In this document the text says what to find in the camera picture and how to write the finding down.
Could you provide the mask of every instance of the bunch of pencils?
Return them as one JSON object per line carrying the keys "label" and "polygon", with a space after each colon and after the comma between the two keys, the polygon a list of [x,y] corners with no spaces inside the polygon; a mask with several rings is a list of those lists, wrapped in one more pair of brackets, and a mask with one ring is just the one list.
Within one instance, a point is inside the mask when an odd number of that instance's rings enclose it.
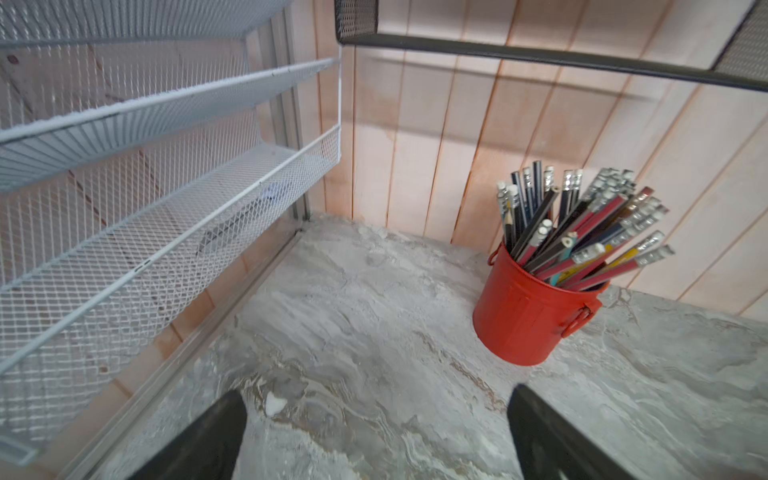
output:
{"label": "bunch of pencils", "polygon": [[603,168],[583,191],[582,175],[566,170],[558,187],[554,168],[542,171],[535,161],[512,172],[511,184],[497,184],[504,245],[518,265],[553,286],[581,291],[674,255],[668,245],[660,247],[664,234],[656,230],[606,263],[669,210],[652,196],[654,189],[635,191],[632,170]]}

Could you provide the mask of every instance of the white wire rack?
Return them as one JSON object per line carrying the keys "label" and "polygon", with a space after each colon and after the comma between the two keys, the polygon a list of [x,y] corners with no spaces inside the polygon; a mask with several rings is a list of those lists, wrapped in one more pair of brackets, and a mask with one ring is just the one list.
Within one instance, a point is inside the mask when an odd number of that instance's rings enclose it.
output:
{"label": "white wire rack", "polygon": [[255,107],[335,61],[327,58],[225,78],[0,131],[0,191]]}
{"label": "white wire rack", "polygon": [[156,38],[237,38],[290,0],[2,0],[0,48]]}
{"label": "white wire rack", "polygon": [[[298,152],[259,143],[6,283],[5,429],[33,442],[55,437],[338,161],[338,125]],[[77,196],[65,197],[59,191],[41,201],[71,208]],[[91,233],[89,220],[78,221]]]}

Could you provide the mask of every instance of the gray marble surface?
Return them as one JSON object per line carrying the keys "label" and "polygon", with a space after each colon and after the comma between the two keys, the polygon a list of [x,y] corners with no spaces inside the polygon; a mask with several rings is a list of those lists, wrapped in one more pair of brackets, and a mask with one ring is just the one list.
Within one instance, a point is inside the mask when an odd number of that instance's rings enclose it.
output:
{"label": "gray marble surface", "polygon": [[236,478],[520,478],[505,403],[526,382],[637,478],[768,478],[768,325],[610,288],[519,367],[472,328],[487,275],[466,249],[312,222],[101,477],[235,388]]}

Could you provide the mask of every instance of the black metal bar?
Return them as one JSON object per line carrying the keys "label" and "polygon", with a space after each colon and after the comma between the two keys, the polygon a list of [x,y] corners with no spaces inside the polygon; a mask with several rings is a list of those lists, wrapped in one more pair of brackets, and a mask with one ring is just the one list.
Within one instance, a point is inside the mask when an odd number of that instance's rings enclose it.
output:
{"label": "black metal bar", "polygon": [[508,47],[504,45],[383,33],[346,37],[342,39],[342,44],[358,45],[361,47],[396,48],[399,50],[433,51],[452,55],[473,55],[516,61],[533,61],[565,67],[591,68],[593,70],[616,71],[649,77],[672,78],[674,80],[693,81],[701,84],[742,88],[744,90],[768,91],[768,81],[737,77],[716,71],[701,70],[700,68],[683,67],[633,58],[593,55],[576,51]]}

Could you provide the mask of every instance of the wooden wall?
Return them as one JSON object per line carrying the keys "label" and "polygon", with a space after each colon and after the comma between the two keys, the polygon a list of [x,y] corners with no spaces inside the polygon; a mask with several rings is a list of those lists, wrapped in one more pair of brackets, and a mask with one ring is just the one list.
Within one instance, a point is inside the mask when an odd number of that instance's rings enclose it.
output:
{"label": "wooden wall", "polygon": [[[709,68],[750,3],[386,0],[379,29]],[[333,55],[333,1],[292,10],[314,14],[304,48]],[[336,114],[334,81],[314,87],[320,117]],[[677,256],[615,283],[768,320],[768,94],[373,48],[344,48],[343,83],[343,159],[316,210],[488,252],[510,171],[630,168],[671,209],[659,228]]]}

